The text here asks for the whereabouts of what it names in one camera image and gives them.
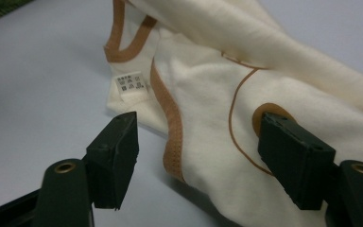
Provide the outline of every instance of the cream garment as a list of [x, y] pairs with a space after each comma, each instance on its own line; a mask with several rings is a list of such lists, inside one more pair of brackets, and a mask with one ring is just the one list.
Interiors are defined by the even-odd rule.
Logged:
[[[261, 162], [258, 120], [263, 111], [292, 117], [337, 150], [336, 163], [363, 161], [363, 76], [288, 38], [255, 1], [131, 3], [124, 16], [114, 1], [109, 107], [168, 131], [166, 170], [225, 217], [324, 226], [324, 211], [300, 211]], [[133, 71], [147, 92], [123, 96], [116, 79]]]

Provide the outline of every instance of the wrinkled cloth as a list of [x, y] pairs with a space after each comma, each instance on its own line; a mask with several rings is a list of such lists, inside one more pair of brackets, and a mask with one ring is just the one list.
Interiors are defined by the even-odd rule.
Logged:
[[[260, 118], [297, 121], [337, 164], [363, 161], [363, 75], [289, 38], [256, 1], [113, 5], [108, 106], [168, 133], [166, 171], [242, 226], [324, 226], [325, 207], [299, 210], [261, 161]], [[146, 90], [125, 94], [118, 81], [137, 71]]]

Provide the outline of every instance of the white table surface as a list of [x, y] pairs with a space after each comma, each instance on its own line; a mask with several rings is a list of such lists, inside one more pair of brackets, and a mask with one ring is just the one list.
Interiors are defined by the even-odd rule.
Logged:
[[[290, 36], [363, 73], [363, 1], [261, 3]], [[35, 0], [0, 19], [0, 205], [39, 188], [53, 163], [82, 158], [116, 116], [102, 49], [111, 26], [111, 0]], [[122, 209], [95, 209], [95, 226], [234, 226], [165, 173], [165, 142], [139, 126]]]

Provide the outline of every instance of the care label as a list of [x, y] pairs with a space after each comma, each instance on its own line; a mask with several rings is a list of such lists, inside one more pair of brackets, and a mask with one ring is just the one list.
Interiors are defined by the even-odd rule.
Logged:
[[119, 95], [126, 101], [128, 96], [148, 96], [147, 86], [141, 72], [127, 73], [114, 78]]

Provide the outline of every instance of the cream fabric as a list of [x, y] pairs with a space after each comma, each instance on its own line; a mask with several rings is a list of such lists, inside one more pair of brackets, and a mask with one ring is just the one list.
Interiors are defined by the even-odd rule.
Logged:
[[336, 163], [363, 161], [363, 75], [290, 39], [256, 1], [131, 3], [121, 46], [145, 13], [159, 23], [134, 59], [110, 64], [116, 75], [141, 71], [148, 96], [126, 103], [114, 81], [109, 107], [168, 130], [166, 170], [208, 194], [225, 217], [242, 226], [324, 226], [324, 210], [300, 211], [267, 174], [252, 115], [272, 103], [335, 148]]

